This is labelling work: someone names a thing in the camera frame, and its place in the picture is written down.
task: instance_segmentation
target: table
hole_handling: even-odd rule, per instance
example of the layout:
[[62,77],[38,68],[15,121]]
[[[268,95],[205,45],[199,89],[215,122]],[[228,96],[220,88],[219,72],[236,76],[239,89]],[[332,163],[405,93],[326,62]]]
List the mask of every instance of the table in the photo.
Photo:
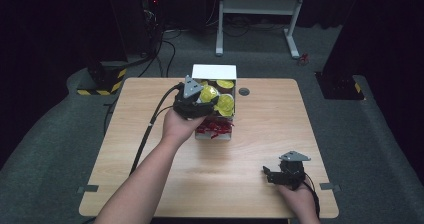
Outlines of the table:
[[293,30],[302,7],[303,0],[220,0],[218,13],[218,31],[215,54],[224,54],[223,22],[225,13],[267,14],[291,16],[289,28],[284,29],[284,37],[292,58],[300,57],[293,39]]
[[[96,216],[128,177],[144,131],[159,100],[183,78],[128,78],[123,86],[88,185],[80,213]],[[279,170],[278,157],[297,151],[311,158],[304,162],[320,198],[321,217],[334,218],[338,207],[296,81],[292,79],[237,79],[232,138],[196,140],[180,148],[171,168],[157,217],[291,218],[262,166]],[[174,93],[163,107],[172,105]],[[161,114],[140,160],[159,142]]]

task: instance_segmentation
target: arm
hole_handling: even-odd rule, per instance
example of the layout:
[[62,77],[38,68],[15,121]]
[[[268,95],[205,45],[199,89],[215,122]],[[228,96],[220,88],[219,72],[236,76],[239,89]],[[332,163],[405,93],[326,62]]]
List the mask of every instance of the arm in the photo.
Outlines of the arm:
[[277,189],[301,224],[320,223],[315,212],[314,198],[305,184],[302,183],[295,191],[283,185],[277,185]]
[[113,194],[95,223],[150,223],[179,147],[204,118],[187,121],[169,110],[162,139]]

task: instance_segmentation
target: yellow object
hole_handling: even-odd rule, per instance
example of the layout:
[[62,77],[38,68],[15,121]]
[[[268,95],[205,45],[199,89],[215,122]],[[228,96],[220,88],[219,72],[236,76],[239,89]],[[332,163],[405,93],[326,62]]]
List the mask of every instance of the yellow object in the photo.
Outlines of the yellow object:
[[222,116],[232,116],[234,113],[234,98],[229,94],[222,94],[219,96],[218,103],[214,109]]
[[214,99],[216,96],[218,96],[219,93],[213,86],[204,86],[202,92],[200,92],[200,100],[203,103],[210,102],[212,99]]
[[230,80],[217,80],[216,84],[225,89],[230,89],[234,87],[234,82]]

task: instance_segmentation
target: white metal frame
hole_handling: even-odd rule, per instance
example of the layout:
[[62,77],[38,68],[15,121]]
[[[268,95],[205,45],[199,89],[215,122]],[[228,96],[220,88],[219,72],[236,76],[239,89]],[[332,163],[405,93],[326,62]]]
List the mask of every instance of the white metal frame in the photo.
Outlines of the white metal frame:
[[216,55],[224,54],[223,18],[224,13],[269,14],[292,16],[289,28],[284,29],[284,36],[294,59],[300,57],[293,39],[293,31],[302,7],[303,0],[220,0],[219,20],[216,37]]

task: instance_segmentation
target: human hand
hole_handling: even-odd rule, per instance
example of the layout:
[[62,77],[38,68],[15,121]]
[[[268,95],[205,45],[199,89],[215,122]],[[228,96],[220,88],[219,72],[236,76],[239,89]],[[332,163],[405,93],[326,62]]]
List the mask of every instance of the human hand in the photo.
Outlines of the human hand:
[[294,191],[283,185],[276,185],[276,187],[300,223],[320,223],[315,210],[314,198],[305,184],[302,183]]
[[204,119],[205,117],[199,117],[193,120],[186,120],[173,109],[169,109],[163,122],[162,139],[171,138],[181,145],[191,136]]

